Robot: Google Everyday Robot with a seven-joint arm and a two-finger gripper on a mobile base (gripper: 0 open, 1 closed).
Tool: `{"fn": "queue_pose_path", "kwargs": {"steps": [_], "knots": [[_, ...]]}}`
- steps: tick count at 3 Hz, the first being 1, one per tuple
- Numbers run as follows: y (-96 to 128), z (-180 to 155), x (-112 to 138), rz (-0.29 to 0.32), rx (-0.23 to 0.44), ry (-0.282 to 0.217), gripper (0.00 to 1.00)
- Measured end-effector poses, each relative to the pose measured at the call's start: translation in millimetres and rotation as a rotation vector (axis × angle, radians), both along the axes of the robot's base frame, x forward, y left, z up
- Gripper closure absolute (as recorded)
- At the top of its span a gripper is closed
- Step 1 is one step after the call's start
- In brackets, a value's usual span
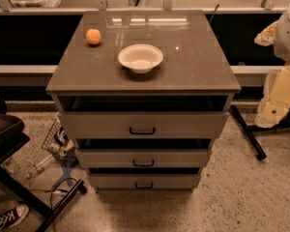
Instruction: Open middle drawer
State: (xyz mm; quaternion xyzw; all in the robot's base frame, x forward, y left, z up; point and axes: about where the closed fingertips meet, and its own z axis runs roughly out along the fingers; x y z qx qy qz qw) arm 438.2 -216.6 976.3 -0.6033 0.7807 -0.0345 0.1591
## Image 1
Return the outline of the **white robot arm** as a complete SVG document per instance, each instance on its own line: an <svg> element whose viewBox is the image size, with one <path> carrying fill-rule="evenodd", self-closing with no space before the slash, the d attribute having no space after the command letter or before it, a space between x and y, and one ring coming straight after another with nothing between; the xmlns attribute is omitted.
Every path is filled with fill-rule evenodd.
<svg viewBox="0 0 290 232"><path fill-rule="evenodd" d="M260 128L278 125L290 111L290 4L281 17L263 29L256 44L274 46L274 54L284 61L279 71L269 71L255 123Z"/></svg>

